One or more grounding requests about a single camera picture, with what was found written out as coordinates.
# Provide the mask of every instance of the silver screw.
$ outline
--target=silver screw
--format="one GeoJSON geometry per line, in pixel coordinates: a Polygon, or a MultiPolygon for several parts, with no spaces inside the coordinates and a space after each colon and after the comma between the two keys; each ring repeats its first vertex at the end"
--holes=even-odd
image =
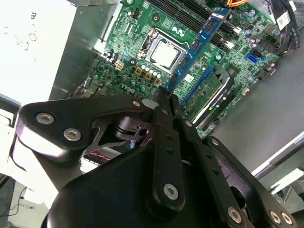
{"type": "Polygon", "coordinates": [[[163,192],[171,200],[177,200],[177,198],[179,197],[179,192],[177,191],[176,187],[169,183],[165,184],[165,186],[163,187],[163,192]]]}
{"type": "Polygon", "coordinates": [[[235,208],[228,207],[228,214],[230,218],[232,218],[232,220],[235,221],[236,223],[240,224],[242,222],[242,217],[235,208]]]}
{"type": "Polygon", "coordinates": [[[192,123],[189,120],[186,120],[186,125],[188,125],[189,127],[192,127],[192,123]]]}
{"type": "Polygon", "coordinates": [[[66,139],[69,141],[79,141],[81,139],[81,133],[74,129],[74,128],[68,128],[63,132],[63,135],[65,136],[66,139]]]}
{"type": "Polygon", "coordinates": [[[167,112],[166,110],[161,109],[161,111],[162,111],[163,113],[165,113],[166,115],[168,115],[168,112],[167,112]]]}
{"type": "Polygon", "coordinates": [[[211,141],[213,142],[214,145],[218,146],[218,141],[216,141],[215,139],[211,139],[211,141]]]}
{"type": "Polygon", "coordinates": [[[51,114],[48,114],[48,113],[39,113],[39,114],[36,116],[36,120],[37,120],[39,123],[48,125],[48,124],[53,123],[55,119],[54,119],[54,117],[53,117],[51,114]]]}
{"type": "Polygon", "coordinates": [[[286,215],[284,212],[282,212],[281,214],[282,214],[282,216],[283,216],[283,218],[284,218],[284,220],[285,220],[285,222],[286,222],[287,224],[289,224],[289,225],[292,225],[292,224],[293,224],[292,220],[289,218],[288,215],[286,215]]]}
{"type": "Polygon", "coordinates": [[[135,105],[135,106],[137,106],[137,107],[140,107],[140,106],[141,106],[141,104],[138,103],[137,101],[133,101],[133,105],[135,105]]]}
{"type": "Polygon", "coordinates": [[[278,217],[277,214],[275,214],[272,210],[269,212],[271,218],[277,223],[281,224],[281,219],[278,217]]]}
{"type": "Polygon", "coordinates": [[[222,56],[221,55],[216,55],[215,58],[220,61],[222,59],[222,56]]]}

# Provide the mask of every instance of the black cable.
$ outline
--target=black cable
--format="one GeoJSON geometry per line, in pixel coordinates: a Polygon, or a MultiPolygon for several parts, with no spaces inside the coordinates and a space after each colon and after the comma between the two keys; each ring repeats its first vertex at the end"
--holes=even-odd
{"type": "Polygon", "coordinates": [[[12,209],[11,208],[7,208],[7,210],[2,214],[2,215],[0,215],[0,218],[1,217],[8,217],[8,216],[13,216],[13,215],[17,215],[18,214],[18,212],[19,212],[19,206],[23,206],[23,207],[25,207],[24,205],[22,205],[22,204],[19,204],[20,203],[20,197],[21,197],[21,195],[22,195],[22,193],[23,193],[23,191],[25,190],[25,189],[27,189],[27,187],[25,187],[22,191],[21,191],[21,193],[20,193],[20,195],[19,195],[19,199],[18,199],[18,203],[17,203],[17,205],[15,205],[12,209]],[[11,215],[5,215],[6,214],[6,212],[8,212],[8,210],[14,210],[15,208],[17,207],[17,212],[15,213],[15,214],[11,214],[11,215]]]}

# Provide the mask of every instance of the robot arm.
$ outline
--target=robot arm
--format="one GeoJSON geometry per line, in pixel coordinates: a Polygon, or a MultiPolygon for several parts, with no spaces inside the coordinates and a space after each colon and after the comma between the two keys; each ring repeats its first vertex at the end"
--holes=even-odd
{"type": "Polygon", "coordinates": [[[297,227],[218,139],[198,136],[175,95],[159,87],[154,101],[118,95],[22,107],[10,156],[52,186],[44,227],[297,227]],[[130,151],[79,173],[85,154],[130,141],[130,151]]]}

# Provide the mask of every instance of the blue sata port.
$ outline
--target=blue sata port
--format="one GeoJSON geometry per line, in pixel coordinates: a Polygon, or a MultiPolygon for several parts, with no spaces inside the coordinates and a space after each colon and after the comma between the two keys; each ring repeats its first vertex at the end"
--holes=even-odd
{"type": "Polygon", "coordinates": [[[255,54],[249,53],[246,56],[247,59],[249,59],[251,62],[253,62],[254,64],[256,64],[258,62],[258,57],[255,54]]]}

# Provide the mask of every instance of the cpu socket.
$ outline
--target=cpu socket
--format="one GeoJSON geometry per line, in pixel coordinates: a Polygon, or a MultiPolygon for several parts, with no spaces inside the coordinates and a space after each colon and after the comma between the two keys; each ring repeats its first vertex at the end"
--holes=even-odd
{"type": "Polygon", "coordinates": [[[152,28],[137,56],[171,74],[185,52],[186,50],[174,38],[157,28],[152,28]]]}

